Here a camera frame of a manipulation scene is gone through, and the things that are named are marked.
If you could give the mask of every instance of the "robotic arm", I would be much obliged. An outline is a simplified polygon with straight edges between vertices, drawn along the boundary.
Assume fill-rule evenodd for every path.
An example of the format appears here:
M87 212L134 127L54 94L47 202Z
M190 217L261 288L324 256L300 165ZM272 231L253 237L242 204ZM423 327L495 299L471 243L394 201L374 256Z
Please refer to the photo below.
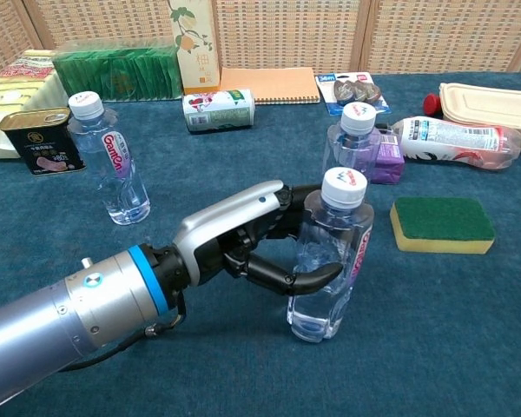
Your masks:
M170 246L142 244L95 264L85 258L81 271L0 308L0 405L57 371L172 328L185 317L183 290L223 269L281 295L323 288L340 264L291 274L253 253L262 239L297 237L305 197L317 188L257 184L185 218ZM171 325L148 326L99 360L74 364L173 308Z

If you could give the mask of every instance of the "blue carpet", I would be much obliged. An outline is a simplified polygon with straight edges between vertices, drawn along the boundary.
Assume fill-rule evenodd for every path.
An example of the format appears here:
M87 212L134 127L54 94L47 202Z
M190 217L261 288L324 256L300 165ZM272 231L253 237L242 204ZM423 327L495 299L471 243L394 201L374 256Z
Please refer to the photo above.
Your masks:
M459 82L521 89L521 74L375 76L393 113L421 114ZM35 178L0 161L0 305L77 271L79 260L170 243L180 220L257 182L320 180L324 103L259 106L251 129L191 136L179 102L117 103L152 210L116 226L85 171ZM388 217L402 195L479 199L497 232L488 255L399 252ZM188 320L88 370L56 374L0 416L521 416L521 156L503 172L409 162L372 185L373 236L340 332L310 345L286 300L225 273L187 291ZM293 243L259 253L293 266Z

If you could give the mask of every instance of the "blue ring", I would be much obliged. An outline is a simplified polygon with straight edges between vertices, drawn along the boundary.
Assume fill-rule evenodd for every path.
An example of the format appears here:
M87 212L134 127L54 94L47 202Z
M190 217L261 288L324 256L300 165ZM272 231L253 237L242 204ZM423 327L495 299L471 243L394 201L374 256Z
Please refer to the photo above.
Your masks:
M164 293L160 288L160 284L156 279L155 273L153 269L150 267L150 264L145 257L145 254L142 252L141 248L138 246L132 246L128 249L129 254L133 258L133 262L141 272L142 278L147 285L148 292L155 303L156 311L158 315L163 315L168 312L168 304L166 303L166 298L164 297Z

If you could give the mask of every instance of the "purple package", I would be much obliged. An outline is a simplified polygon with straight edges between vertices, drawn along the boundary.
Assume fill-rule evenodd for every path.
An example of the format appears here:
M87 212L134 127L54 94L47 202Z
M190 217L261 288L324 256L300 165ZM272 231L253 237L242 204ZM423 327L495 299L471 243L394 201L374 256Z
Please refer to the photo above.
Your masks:
M379 154L374 166L372 183L397 184L405 161L401 155L398 138L395 135L382 135Z

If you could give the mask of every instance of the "notebook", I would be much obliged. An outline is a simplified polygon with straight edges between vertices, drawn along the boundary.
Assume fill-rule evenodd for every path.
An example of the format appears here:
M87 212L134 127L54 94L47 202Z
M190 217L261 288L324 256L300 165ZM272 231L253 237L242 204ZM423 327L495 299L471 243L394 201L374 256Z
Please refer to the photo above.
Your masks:
M255 104L319 103L312 68L223 68L220 89L250 89Z

